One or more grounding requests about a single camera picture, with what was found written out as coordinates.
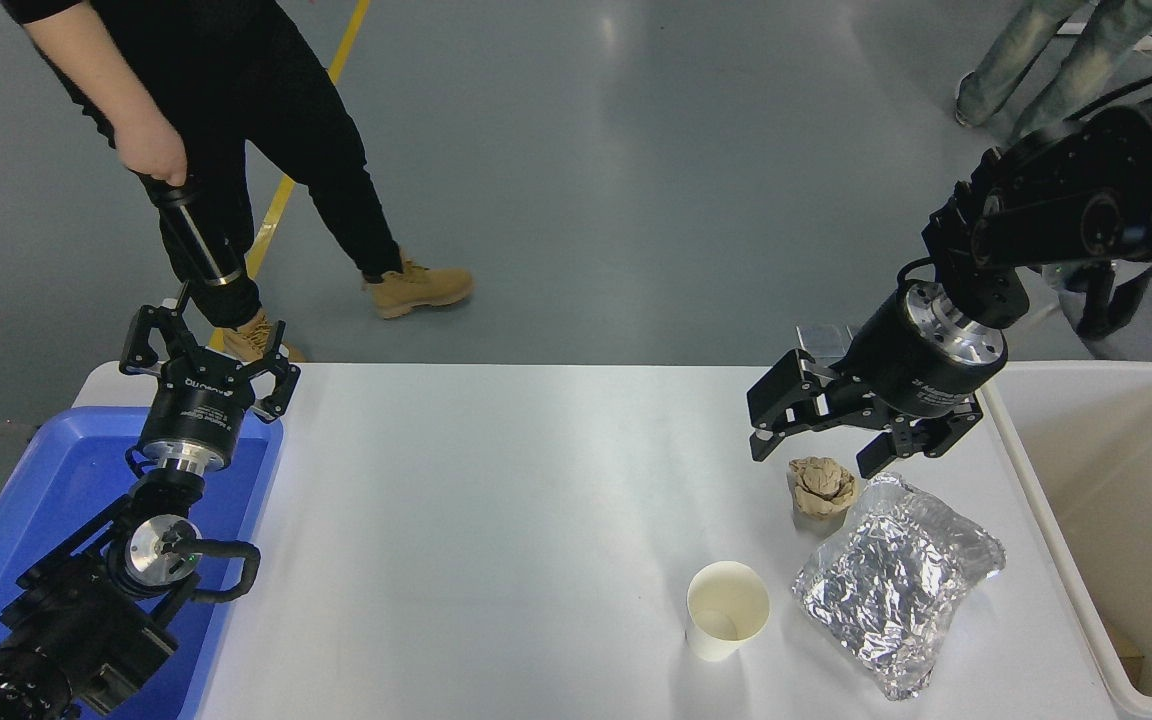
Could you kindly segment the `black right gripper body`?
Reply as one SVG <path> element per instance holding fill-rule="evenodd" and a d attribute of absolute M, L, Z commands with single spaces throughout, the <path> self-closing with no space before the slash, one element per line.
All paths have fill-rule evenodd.
<path fill-rule="evenodd" d="M 893 291 L 852 338 L 836 372 L 900 414 L 937 418 L 1005 366 L 1005 332 L 973 323 L 945 291 Z"/>

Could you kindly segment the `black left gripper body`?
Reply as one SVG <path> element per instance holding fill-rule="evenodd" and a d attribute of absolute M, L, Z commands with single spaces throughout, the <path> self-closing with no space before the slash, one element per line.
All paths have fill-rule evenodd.
<path fill-rule="evenodd" d="M 160 468 L 228 468 L 252 402 L 250 378 L 233 357 L 202 353 L 200 363 L 188 355 L 166 361 L 141 430 L 141 455 Z"/>

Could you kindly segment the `person's right hand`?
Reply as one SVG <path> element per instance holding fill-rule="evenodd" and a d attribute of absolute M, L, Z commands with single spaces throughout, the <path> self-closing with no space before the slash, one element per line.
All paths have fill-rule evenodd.
<path fill-rule="evenodd" d="M 116 156 L 127 169 L 170 187 L 187 182 L 184 142 L 154 104 L 122 111 L 111 124 Z"/>

